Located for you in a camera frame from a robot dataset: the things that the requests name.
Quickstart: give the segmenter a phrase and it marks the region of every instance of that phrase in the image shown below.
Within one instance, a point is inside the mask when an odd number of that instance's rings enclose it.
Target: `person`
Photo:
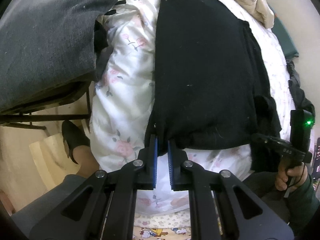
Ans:
[[[99,169],[90,149],[90,140],[76,125],[64,121],[62,135],[68,146],[69,157],[80,165],[80,169],[76,175],[67,175],[60,185],[12,215],[13,221],[27,237],[33,226]],[[307,169],[301,165],[286,172],[288,165],[288,160],[283,158],[278,173],[253,173],[243,182],[283,220],[289,222],[297,235],[316,212],[319,201]],[[298,183],[292,187],[288,199],[284,200],[283,191],[287,188],[288,176],[296,177]]]

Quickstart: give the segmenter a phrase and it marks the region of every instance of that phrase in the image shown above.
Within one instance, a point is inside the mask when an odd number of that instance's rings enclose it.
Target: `black sleeve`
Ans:
[[[309,175],[305,183],[288,197],[289,226],[295,236],[309,223],[320,204],[312,184],[313,181]]]

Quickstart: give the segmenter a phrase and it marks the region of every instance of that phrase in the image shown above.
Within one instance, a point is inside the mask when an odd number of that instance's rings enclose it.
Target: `metal screw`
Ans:
[[[224,178],[229,178],[231,176],[231,172],[228,170],[221,171],[221,176]]]
[[[140,167],[143,165],[143,161],[142,160],[135,160],[135,161],[133,161],[133,165],[136,167]]]
[[[98,171],[96,171],[96,173],[95,173],[95,175],[96,175],[97,178],[103,178],[105,174],[106,174],[106,172],[103,171],[103,170],[98,170]]]
[[[185,167],[192,167],[192,166],[193,166],[193,162],[192,162],[192,161],[184,161],[184,162],[183,162],[183,165],[184,165]]]

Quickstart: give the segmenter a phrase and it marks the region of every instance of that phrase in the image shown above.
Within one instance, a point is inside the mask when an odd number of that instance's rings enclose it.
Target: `white bedsheet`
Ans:
[[[289,74],[277,38],[234,0],[220,1],[236,17],[250,24],[261,47],[270,92],[276,101],[282,127],[281,138],[289,140],[290,111],[294,109],[294,103],[288,88]],[[134,160],[144,147],[144,133],[154,100],[152,74],[160,0],[126,2],[115,7],[117,14],[104,17],[114,52],[103,79],[96,85],[92,105],[91,148],[100,166],[107,172],[118,170]],[[205,169],[215,172],[228,169],[239,179],[249,174],[251,157],[248,145],[220,151],[186,149],[186,152],[189,159]],[[173,192],[170,189],[167,156],[159,157],[156,189],[138,192],[136,212],[164,215],[186,208],[187,192]]]

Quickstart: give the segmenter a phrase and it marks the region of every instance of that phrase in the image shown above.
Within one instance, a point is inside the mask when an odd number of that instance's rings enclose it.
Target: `wooden board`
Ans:
[[[80,166],[67,157],[62,134],[58,133],[29,145],[33,161],[48,190],[59,185],[68,174],[76,174]]]

